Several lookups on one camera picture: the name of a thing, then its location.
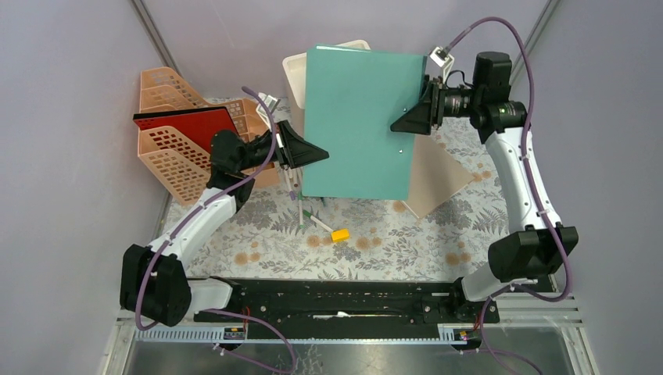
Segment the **teal folder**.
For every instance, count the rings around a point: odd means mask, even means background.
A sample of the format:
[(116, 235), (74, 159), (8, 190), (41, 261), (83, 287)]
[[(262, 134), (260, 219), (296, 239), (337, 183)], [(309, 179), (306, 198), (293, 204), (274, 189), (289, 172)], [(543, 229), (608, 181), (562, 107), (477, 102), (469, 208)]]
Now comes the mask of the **teal folder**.
[(423, 55), (307, 51), (304, 137), (329, 156), (304, 167), (305, 196), (407, 199), (415, 136), (390, 127), (417, 104), (424, 73)]

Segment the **red ring binder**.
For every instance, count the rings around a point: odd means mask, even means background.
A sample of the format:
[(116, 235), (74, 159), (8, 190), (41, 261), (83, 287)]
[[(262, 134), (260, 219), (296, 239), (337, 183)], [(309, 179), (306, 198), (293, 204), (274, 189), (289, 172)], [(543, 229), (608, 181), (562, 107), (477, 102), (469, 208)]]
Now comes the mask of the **red ring binder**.
[(222, 130), (239, 135), (227, 108), (209, 107), (166, 112), (136, 113), (133, 121), (140, 130), (173, 127), (206, 152), (211, 151), (213, 136)]

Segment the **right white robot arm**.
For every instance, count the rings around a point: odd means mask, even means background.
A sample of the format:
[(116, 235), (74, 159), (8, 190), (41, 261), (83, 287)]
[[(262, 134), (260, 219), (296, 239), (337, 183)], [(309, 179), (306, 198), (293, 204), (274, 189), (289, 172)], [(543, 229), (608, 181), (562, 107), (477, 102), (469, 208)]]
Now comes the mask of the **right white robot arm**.
[(467, 87), (447, 85), (453, 66), (449, 52), (435, 48), (430, 58), (440, 67), (440, 76), (424, 78), (417, 104), (391, 124), (391, 131), (429, 135), (447, 117), (468, 118), (496, 167), (507, 204), (509, 234), (489, 246), (486, 265), (453, 286), (448, 310), (455, 320), (467, 322), (478, 313), (479, 302), (567, 266), (579, 236), (562, 223), (543, 186), (530, 111), (510, 98), (510, 56), (477, 54)]

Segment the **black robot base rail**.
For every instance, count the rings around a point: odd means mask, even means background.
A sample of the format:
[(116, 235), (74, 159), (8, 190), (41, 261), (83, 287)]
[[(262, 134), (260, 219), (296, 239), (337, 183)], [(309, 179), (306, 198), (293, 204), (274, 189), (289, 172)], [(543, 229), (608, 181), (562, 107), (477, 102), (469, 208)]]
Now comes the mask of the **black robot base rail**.
[(440, 324), (499, 323), (495, 302), (467, 302), (457, 282), (230, 279), (227, 310), (267, 321), (289, 340), (439, 337)]

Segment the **white three-drawer cabinet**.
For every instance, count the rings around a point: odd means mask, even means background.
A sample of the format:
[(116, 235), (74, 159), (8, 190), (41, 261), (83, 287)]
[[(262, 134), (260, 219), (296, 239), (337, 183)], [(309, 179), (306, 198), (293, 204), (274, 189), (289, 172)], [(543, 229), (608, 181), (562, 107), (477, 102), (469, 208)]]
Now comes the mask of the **white three-drawer cabinet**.
[(304, 114), (306, 95), (306, 53), (285, 57), (282, 60), (291, 125), (299, 135), (304, 135)]

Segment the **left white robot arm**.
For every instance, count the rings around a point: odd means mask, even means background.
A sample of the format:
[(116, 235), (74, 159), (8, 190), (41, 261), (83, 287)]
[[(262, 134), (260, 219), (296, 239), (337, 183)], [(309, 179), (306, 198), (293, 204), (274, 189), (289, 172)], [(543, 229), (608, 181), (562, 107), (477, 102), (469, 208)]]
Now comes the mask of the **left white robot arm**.
[(222, 320), (238, 318), (243, 302), (228, 282), (187, 278), (185, 269), (192, 256), (246, 204), (262, 168), (275, 162), (299, 168), (329, 157), (286, 120), (250, 142), (221, 130), (212, 136), (210, 148), (210, 179), (198, 201), (173, 228), (124, 253), (119, 302), (136, 320), (145, 317), (152, 324), (174, 327), (185, 317), (211, 309)]

